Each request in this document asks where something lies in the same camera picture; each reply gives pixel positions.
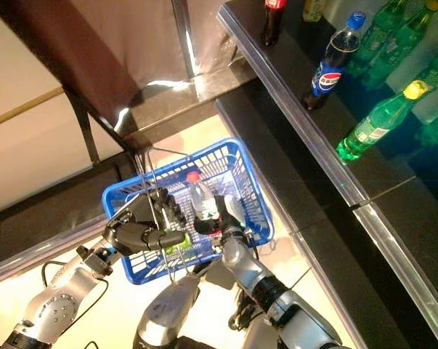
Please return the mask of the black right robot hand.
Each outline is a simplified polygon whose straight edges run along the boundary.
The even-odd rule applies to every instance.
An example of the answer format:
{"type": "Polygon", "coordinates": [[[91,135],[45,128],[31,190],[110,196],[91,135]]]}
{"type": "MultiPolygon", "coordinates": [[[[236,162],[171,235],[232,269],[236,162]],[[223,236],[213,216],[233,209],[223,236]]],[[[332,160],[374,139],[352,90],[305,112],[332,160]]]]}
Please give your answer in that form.
{"type": "Polygon", "coordinates": [[[214,200],[219,217],[207,220],[195,217],[193,223],[195,231],[201,235],[211,235],[218,232],[223,233],[226,229],[233,227],[244,230],[246,219],[241,201],[229,194],[226,196],[216,195],[214,200]]]}

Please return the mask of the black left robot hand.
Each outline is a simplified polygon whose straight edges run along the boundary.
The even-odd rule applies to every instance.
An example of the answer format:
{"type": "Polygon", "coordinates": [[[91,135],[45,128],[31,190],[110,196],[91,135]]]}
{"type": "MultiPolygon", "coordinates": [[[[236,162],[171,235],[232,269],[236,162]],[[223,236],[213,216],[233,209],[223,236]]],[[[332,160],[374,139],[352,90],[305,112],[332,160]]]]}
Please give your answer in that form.
{"type": "Polygon", "coordinates": [[[166,188],[138,193],[123,205],[106,225],[102,235],[124,257],[182,243],[186,218],[166,188]]]}

